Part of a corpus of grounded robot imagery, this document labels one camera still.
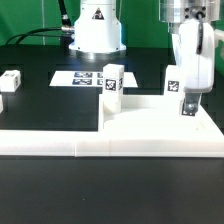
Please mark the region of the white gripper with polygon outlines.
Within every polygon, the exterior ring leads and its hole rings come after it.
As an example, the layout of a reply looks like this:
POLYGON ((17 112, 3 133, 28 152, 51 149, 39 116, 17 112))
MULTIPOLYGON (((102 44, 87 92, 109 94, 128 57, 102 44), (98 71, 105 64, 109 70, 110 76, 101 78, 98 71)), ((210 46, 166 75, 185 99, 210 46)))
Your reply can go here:
POLYGON ((199 24, 198 20, 190 19, 179 26, 178 33, 172 35, 172 42, 186 93, 183 109, 187 115, 195 115, 200 93, 209 92, 214 83, 214 30, 209 23, 199 24))

